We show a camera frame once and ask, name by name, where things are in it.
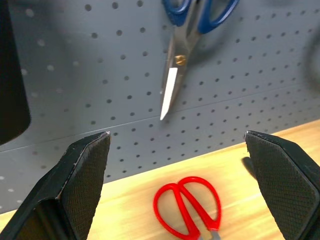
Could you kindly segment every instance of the pegboard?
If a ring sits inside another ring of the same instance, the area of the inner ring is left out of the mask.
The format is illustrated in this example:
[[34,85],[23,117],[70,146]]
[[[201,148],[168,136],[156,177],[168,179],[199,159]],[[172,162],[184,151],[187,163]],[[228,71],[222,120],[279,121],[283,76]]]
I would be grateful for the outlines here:
[[32,123],[0,146],[0,213],[16,209],[67,146],[113,135],[105,182],[320,118],[304,77],[316,0],[240,0],[203,36],[160,121],[173,27],[161,1],[16,0],[10,13]]

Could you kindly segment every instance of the red scissors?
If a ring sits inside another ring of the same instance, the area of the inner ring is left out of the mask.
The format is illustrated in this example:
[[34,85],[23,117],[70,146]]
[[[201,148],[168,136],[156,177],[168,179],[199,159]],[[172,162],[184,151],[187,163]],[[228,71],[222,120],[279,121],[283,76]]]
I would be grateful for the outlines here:
[[[206,186],[211,193],[213,194],[216,202],[217,207],[217,217],[216,219],[212,219],[207,212],[204,210],[204,208],[200,205],[200,203],[195,199],[195,197],[185,188],[185,184],[188,183],[199,183],[204,186]],[[188,229],[188,234],[182,234],[181,232],[178,232],[174,230],[172,227],[170,227],[164,219],[161,217],[158,209],[158,201],[160,196],[168,191],[172,190],[176,199],[176,202],[178,204],[179,210],[181,212],[181,215],[183,217],[184,223]],[[192,204],[194,209],[197,211],[199,216],[201,217],[203,223],[205,224],[206,228],[211,232],[211,235],[214,240],[221,240],[218,230],[220,227],[221,222],[221,203],[218,196],[217,191],[215,188],[205,179],[198,177],[198,176],[188,176],[183,179],[181,179],[178,183],[169,183],[161,187],[155,194],[153,199],[153,210],[155,213],[156,218],[161,223],[161,225],[168,230],[171,234],[174,236],[182,239],[182,240],[201,240],[201,234],[197,226],[195,225],[195,222],[192,220],[186,205],[182,199],[181,193],[188,199],[188,201]]]

